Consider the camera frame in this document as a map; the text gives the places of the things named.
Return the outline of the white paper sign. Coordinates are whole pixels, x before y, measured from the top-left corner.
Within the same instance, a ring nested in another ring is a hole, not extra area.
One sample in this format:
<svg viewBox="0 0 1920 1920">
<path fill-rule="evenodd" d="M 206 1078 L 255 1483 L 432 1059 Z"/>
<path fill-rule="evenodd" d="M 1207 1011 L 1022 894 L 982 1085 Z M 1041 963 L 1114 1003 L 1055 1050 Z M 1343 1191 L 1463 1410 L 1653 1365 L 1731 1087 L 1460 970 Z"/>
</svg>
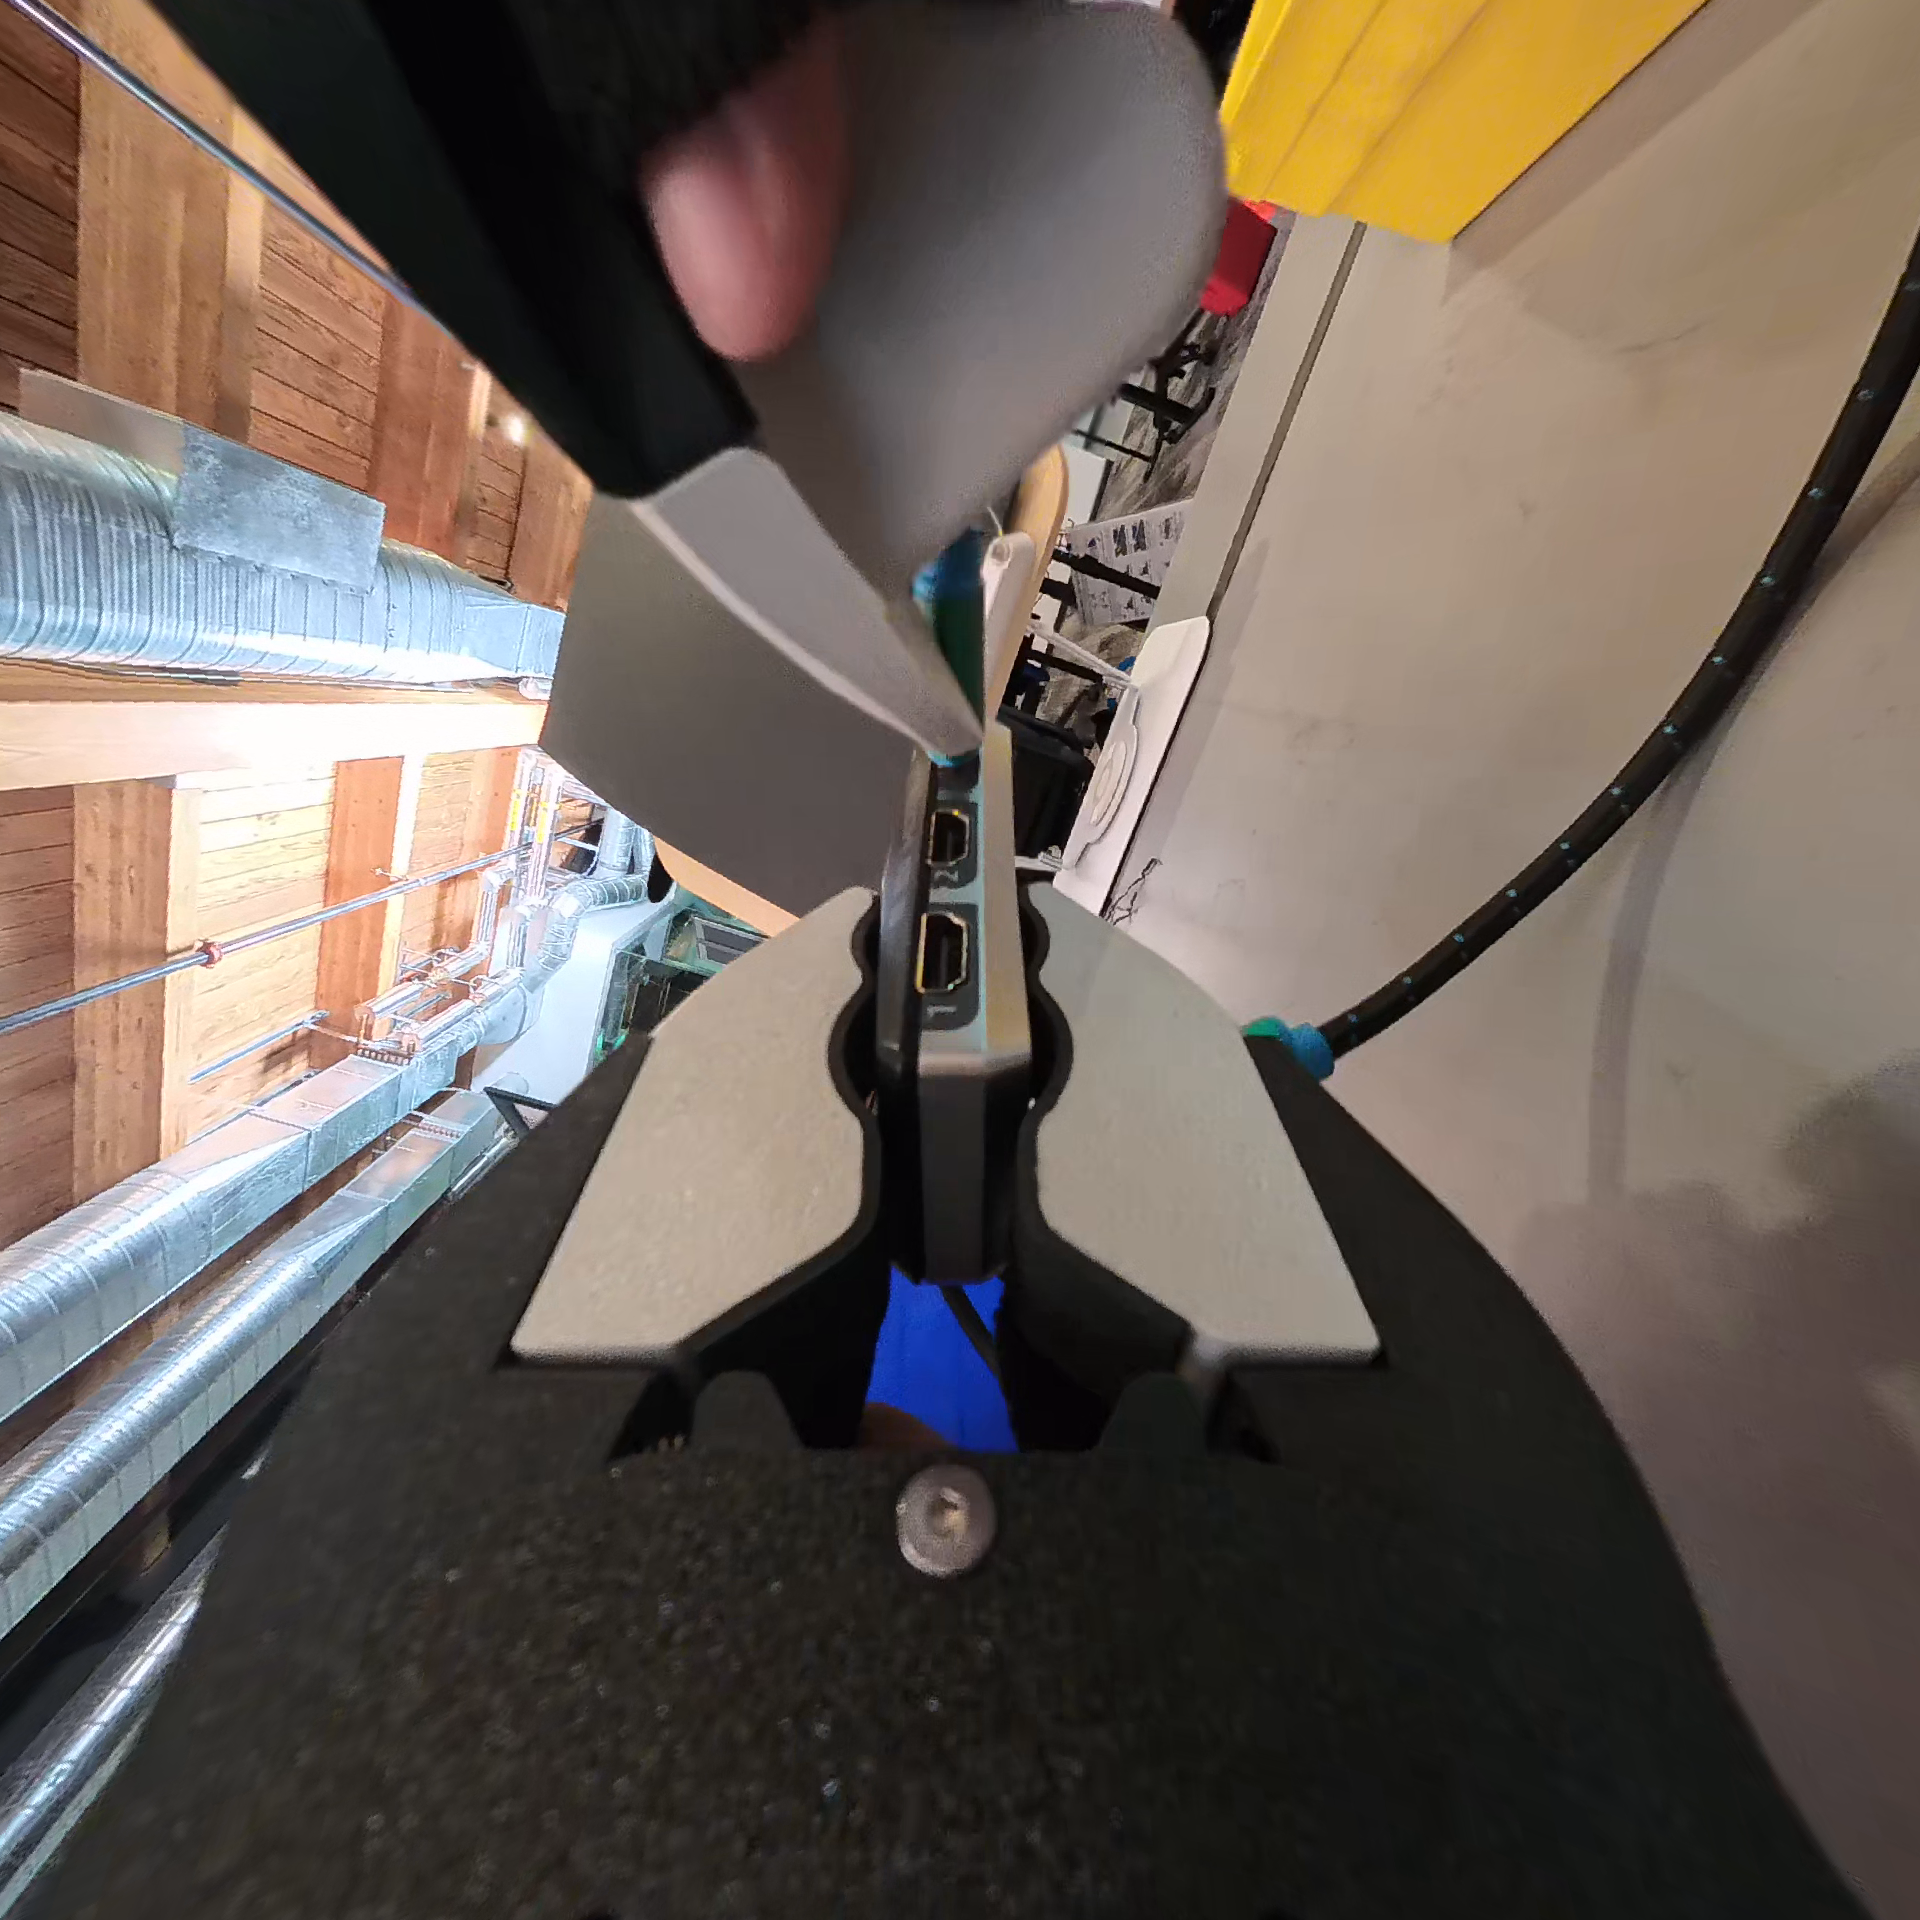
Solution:
<svg viewBox="0 0 1920 1920">
<path fill-rule="evenodd" d="M 1184 534 L 1188 502 L 1068 527 L 1057 557 L 1068 569 L 1074 606 L 1089 628 L 1152 622 Z"/>
</svg>

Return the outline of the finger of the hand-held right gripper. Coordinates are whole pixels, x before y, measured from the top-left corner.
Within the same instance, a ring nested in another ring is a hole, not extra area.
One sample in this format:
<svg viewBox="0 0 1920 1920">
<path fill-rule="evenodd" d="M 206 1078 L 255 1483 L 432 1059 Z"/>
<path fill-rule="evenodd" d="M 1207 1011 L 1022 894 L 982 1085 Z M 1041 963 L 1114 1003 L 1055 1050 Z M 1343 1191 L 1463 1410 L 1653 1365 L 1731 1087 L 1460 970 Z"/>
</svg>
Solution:
<svg viewBox="0 0 1920 1920">
<path fill-rule="evenodd" d="M 1167 345 L 1225 224 L 1207 65 L 1145 3 L 860 3 L 810 333 L 744 374 L 753 572 L 880 594 Z"/>
<path fill-rule="evenodd" d="M 542 747 L 681 871 L 797 916 L 877 885 L 914 754 L 984 732 L 909 596 L 875 589 L 765 452 L 594 495 Z"/>
</svg>

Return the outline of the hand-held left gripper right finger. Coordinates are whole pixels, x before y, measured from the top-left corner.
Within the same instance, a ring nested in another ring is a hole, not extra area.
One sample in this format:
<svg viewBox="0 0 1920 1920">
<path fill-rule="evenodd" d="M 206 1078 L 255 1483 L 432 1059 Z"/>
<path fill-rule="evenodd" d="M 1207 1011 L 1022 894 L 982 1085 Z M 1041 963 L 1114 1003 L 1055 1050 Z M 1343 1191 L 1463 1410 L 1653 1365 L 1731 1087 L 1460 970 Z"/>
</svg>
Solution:
<svg viewBox="0 0 1920 1920">
<path fill-rule="evenodd" d="M 1083 1452 L 1173 1376 L 1209 1418 L 1250 1368 L 1360 1368 L 1382 1334 L 1236 1020 L 1035 885 L 1035 1092 L 1013 1146 L 1003 1392 L 1025 1452 Z"/>
</svg>

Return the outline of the blue plastic bin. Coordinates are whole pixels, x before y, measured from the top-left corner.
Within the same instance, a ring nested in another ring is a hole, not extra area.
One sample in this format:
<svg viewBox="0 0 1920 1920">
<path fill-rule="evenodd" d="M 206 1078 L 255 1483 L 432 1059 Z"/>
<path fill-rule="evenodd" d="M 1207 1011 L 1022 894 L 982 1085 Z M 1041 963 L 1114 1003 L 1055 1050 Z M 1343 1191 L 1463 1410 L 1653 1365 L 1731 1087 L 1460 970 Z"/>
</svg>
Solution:
<svg viewBox="0 0 1920 1920">
<path fill-rule="evenodd" d="M 965 1452 L 1020 1448 L 1005 1392 L 945 1294 L 893 1271 L 868 1378 L 868 1412 Z"/>
</svg>

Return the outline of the person's right hand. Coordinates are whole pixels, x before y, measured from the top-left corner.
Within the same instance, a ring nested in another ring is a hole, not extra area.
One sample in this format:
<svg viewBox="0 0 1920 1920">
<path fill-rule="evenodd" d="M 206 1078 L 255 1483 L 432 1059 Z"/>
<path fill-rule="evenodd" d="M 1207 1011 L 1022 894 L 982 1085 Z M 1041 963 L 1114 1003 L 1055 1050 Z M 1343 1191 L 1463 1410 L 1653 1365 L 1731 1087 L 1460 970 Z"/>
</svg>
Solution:
<svg viewBox="0 0 1920 1920">
<path fill-rule="evenodd" d="M 641 166 L 661 267 L 709 350 L 767 361 L 810 325 L 851 198 L 851 106 L 826 15 Z"/>
</svg>

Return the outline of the grey desk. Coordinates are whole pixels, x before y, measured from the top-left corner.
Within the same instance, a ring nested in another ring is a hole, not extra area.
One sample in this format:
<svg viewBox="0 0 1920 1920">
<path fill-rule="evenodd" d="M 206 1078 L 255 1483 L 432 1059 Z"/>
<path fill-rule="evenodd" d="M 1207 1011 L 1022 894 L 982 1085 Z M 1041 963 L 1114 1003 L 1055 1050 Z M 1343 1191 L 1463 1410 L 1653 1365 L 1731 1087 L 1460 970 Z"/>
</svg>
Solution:
<svg viewBox="0 0 1920 1920">
<path fill-rule="evenodd" d="M 1167 610 L 1134 932 L 1326 1020 L 1599 795 L 1917 238 L 1919 8 L 1706 3 L 1451 246 L 1295 228 Z M 1697 756 L 1330 1092 L 1610 1410 L 1741 1699 L 1917 1915 L 1917 397 Z"/>
</svg>

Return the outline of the red storage bin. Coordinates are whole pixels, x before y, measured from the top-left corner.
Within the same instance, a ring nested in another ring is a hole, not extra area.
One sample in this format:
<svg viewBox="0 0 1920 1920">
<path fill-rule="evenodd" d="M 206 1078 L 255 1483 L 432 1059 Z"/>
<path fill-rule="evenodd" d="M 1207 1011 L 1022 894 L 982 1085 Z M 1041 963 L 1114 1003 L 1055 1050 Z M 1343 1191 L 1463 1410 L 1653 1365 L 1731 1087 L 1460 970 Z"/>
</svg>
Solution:
<svg viewBox="0 0 1920 1920">
<path fill-rule="evenodd" d="M 1231 198 L 1220 246 L 1200 293 L 1198 309 L 1220 320 L 1240 314 L 1260 293 L 1265 267 L 1292 228 L 1292 209 Z"/>
</svg>

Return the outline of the yellow plastic bin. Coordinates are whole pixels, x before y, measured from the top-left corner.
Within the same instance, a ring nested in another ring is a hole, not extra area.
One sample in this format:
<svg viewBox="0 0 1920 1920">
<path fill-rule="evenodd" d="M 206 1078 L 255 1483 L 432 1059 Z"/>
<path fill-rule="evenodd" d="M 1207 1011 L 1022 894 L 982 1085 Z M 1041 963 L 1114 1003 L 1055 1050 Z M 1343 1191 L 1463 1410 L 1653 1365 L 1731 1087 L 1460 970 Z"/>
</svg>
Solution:
<svg viewBox="0 0 1920 1920">
<path fill-rule="evenodd" d="M 1245 202 L 1448 243 L 1697 2 L 1262 2 L 1222 102 Z"/>
</svg>

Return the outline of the silver ventilation duct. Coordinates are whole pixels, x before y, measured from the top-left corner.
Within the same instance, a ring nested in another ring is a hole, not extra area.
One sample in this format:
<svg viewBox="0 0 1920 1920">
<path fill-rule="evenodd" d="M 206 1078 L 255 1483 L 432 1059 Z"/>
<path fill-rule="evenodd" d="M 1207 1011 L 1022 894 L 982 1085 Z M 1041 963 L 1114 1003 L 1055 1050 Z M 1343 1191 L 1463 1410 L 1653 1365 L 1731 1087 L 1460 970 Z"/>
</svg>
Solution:
<svg viewBox="0 0 1920 1920">
<path fill-rule="evenodd" d="M 563 614 L 386 542 L 354 589 L 178 539 L 180 480 L 4 416 L 2 660 L 441 685 L 550 680 Z"/>
<path fill-rule="evenodd" d="M 12 1418 L 72 1376 L 116 1336 L 195 1283 L 255 1230 L 368 1145 L 402 1129 L 429 1145 L 417 1178 L 432 1205 L 500 1132 L 477 1092 L 441 1069 L 349 1060 L 322 1069 L 207 1131 L 152 1168 L 95 1195 L 4 1250 L 2 1412 Z M 123 1445 L 50 1493 L 20 1455 L 4 1471 L 4 1634 L 22 1629 L 160 1475 L 175 1467 L 156 1440 Z"/>
</svg>

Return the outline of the white panel base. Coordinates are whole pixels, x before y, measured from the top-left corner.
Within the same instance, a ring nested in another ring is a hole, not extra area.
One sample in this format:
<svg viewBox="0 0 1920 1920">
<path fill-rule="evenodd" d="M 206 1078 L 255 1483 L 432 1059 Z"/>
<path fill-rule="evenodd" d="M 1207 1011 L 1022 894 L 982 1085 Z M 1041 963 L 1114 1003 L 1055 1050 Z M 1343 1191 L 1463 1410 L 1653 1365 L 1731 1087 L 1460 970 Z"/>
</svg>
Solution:
<svg viewBox="0 0 1920 1920">
<path fill-rule="evenodd" d="M 1194 615 L 1155 626 L 1126 669 L 1107 667 L 1117 708 L 1053 877 L 1059 892 L 1101 913 L 1121 880 L 1145 799 L 1204 671 L 1211 619 Z"/>
</svg>

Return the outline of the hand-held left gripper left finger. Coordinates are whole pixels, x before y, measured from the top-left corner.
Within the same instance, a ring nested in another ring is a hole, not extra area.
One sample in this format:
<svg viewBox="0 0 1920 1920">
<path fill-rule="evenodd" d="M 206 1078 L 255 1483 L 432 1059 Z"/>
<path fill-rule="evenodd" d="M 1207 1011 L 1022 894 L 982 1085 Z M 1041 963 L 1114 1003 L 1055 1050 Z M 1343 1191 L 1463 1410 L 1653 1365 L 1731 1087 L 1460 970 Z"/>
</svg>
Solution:
<svg viewBox="0 0 1920 1920">
<path fill-rule="evenodd" d="M 859 1439 L 884 1315 L 873 1042 L 877 894 L 737 958 L 641 1050 L 511 1336 L 518 1362 L 634 1363 L 691 1392 L 760 1375 L 809 1448 Z"/>
</svg>

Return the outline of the grey video switch box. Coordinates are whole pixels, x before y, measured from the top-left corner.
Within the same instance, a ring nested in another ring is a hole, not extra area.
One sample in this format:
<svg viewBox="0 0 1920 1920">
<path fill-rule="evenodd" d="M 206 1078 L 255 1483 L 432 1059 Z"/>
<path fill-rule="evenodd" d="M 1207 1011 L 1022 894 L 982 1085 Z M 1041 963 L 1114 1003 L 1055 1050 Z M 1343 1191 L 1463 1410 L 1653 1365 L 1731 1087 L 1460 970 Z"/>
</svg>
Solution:
<svg viewBox="0 0 1920 1920">
<path fill-rule="evenodd" d="M 912 758 L 879 890 L 875 1064 L 880 1210 L 919 1283 L 977 1283 L 1010 1256 L 1033 1081 L 1015 825 L 1005 726 L 953 764 Z"/>
</svg>

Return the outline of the black braided cable green plugs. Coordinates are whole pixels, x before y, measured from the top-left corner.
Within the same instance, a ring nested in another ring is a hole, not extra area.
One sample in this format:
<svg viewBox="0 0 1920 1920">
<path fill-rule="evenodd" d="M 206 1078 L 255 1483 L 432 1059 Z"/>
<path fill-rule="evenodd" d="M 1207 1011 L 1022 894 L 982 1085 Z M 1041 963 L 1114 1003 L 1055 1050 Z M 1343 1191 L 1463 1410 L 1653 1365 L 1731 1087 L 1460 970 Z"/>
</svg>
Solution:
<svg viewBox="0 0 1920 1920">
<path fill-rule="evenodd" d="M 982 733 L 988 724 L 988 535 L 967 527 L 914 576 L 912 598 Z"/>
<path fill-rule="evenodd" d="M 1791 615 L 1836 542 L 1844 515 L 1884 451 L 1915 388 L 1917 372 L 1919 250 L 1911 248 L 1845 400 L 1764 563 L 1689 684 L 1633 756 L 1518 877 L 1377 992 L 1363 995 L 1331 1020 L 1262 1018 L 1250 1020 L 1245 1036 L 1283 1045 L 1312 1078 L 1326 1081 L 1341 1059 L 1405 1020 L 1591 863 L 1714 735 L 1785 637 Z"/>
</svg>

